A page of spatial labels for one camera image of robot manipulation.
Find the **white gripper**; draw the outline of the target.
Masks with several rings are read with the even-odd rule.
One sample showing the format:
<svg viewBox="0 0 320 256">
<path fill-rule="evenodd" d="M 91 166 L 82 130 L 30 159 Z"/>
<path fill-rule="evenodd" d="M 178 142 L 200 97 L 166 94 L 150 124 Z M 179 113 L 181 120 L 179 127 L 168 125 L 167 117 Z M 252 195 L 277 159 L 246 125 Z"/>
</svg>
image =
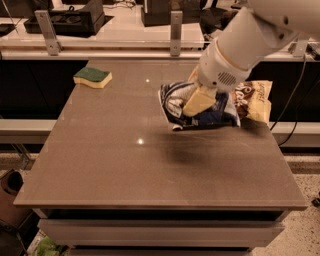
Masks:
<svg viewBox="0 0 320 256">
<path fill-rule="evenodd" d="M 250 72 L 251 70 L 244 70 L 232 64 L 219 49 L 218 40 L 213 40 L 202 53 L 198 66 L 188 78 L 189 82 L 200 82 L 204 86 L 194 91 L 183 107 L 183 114 L 192 117 L 212 107 L 216 102 L 217 90 L 233 90 Z"/>
</svg>

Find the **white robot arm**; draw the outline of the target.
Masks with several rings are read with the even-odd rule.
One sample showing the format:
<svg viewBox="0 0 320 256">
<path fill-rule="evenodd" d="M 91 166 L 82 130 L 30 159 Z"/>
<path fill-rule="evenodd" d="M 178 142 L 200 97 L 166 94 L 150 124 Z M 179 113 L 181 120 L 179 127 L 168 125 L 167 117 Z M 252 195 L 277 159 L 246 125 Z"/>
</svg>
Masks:
<svg viewBox="0 0 320 256">
<path fill-rule="evenodd" d="M 298 36 L 320 36 L 320 0 L 247 1 L 202 53 L 198 88 L 183 107 L 184 115 L 191 117 L 211 107 L 217 92 L 233 90 L 264 57 Z"/>
</svg>

